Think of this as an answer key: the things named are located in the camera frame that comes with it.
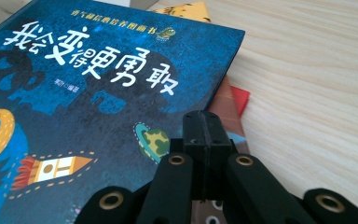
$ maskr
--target cartoon rocket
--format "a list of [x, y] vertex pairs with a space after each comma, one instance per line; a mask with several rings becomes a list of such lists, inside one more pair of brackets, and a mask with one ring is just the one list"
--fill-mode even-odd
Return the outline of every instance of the cartoon rocket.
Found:
[[71, 175], [90, 161], [90, 158], [78, 156], [38, 161], [28, 156], [21, 161], [17, 169], [20, 174], [15, 177], [11, 189], [19, 190], [36, 182]]

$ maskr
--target cartoon planet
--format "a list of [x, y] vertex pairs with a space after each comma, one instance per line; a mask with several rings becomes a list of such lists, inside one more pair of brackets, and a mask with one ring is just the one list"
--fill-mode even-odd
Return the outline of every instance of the cartoon planet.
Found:
[[170, 139], [161, 129], [152, 129], [143, 123], [137, 123], [134, 133], [139, 141], [141, 153], [150, 158], [155, 163], [161, 161], [170, 149]]

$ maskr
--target wood grain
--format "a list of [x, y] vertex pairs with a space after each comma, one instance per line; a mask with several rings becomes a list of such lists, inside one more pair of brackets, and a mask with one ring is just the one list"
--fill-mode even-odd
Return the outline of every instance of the wood grain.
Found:
[[[247, 32], [228, 76], [252, 93], [252, 154], [296, 196], [327, 188], [358, 205], [358, 1], [205, 3], [213, 23]], [[1, 0], [0, 22], [23, 4]]]

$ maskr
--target blue book cover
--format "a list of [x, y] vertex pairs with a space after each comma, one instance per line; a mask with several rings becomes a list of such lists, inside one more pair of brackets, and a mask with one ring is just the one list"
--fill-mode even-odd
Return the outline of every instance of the blue book cover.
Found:
[[107, 186], [149, 182], [205, 109], [244, 31], [87, 0], [0, 25], [0, 223], [73, 223]]

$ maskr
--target light wood surface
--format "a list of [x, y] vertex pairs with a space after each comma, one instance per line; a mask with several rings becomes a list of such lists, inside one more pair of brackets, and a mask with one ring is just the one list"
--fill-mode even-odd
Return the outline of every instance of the light wood surface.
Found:
[[[0, 22], [25, 2], [1, 0]], [[326, 188], [358, 206], [358, 1], [205, 3], [213, 23], [246, 31], [227, 75], [252, 93], [252, 154], [296, 196]]]

